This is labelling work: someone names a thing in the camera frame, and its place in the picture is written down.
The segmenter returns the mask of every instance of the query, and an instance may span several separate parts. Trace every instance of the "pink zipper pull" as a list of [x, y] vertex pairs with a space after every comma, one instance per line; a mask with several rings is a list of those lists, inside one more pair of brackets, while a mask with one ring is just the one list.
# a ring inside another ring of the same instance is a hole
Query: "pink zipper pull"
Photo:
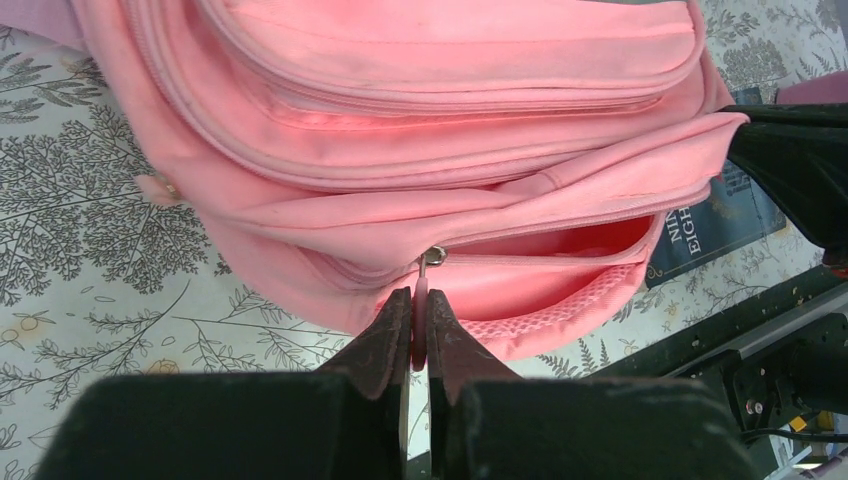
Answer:
[[161, 174], [139, 175], [135, 177], [135, 183], [150, 203], [172, 207], [182, 201], [180, 192]]
[[420, 372], [427, 362], [427, 267], [438, 267], [445, 263], [448, 252], [442, 247], [430, 247], [419, 260], [418, 281], [412, 297], [412, 370]]

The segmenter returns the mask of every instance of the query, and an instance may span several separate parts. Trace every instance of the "black cable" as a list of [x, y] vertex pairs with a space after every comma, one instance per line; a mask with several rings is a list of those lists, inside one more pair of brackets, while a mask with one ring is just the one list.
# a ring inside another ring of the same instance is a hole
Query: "black cable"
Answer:
[[789, 432], [778, 428], [760, 428], [757, 430], [742, 432], [742, 442], [749, 443], [757, 437], [763, 437], [766, 435], [774, 435], [776, 437], [811, 443], [848, 443], [848, 435], [846, 434]]

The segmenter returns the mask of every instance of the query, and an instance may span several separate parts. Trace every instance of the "pink backpack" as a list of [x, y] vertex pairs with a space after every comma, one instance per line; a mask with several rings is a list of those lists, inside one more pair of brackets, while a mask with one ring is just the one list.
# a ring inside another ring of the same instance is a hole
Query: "pink backpack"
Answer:
[[598, 327], [747, 118], [696, 1], [74, 0], [161, 204], [359, 333], [427, 270], [501, 359]]

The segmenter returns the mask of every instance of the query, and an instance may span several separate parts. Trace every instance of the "book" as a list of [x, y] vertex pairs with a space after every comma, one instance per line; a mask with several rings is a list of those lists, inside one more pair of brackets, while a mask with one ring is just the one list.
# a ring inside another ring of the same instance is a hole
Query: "book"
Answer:
[[[733, 93], [737, 104], [761, 104], [758, 87]], [[786, 227], [766, 193], [730, 161], [710, 181], [710, 197], [668, 213], [648, 264], [648, 288], [700, 267]]]

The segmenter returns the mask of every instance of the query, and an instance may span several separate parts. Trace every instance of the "floral pattern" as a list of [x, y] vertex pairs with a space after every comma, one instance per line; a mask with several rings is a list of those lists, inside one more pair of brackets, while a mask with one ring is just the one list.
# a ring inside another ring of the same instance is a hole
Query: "floral pattern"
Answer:
[[[759, 86], [768, 102], [848, 67], [832, 0], [702, 4], [731, 89]], [[95, 64], [48, 46], [0, 27], [0, 467], [16, 480], [33, 478], [68, 405], [100, 377], [307, 371], [350, 341], [242, 285], [190, 209], [145, 203], [130, 178], [149, 167]], [[511, 366], [591, 374], [820, 260], [790, 226]], [[425, 375], [412, 375], [410, 455], [427, 448]]]

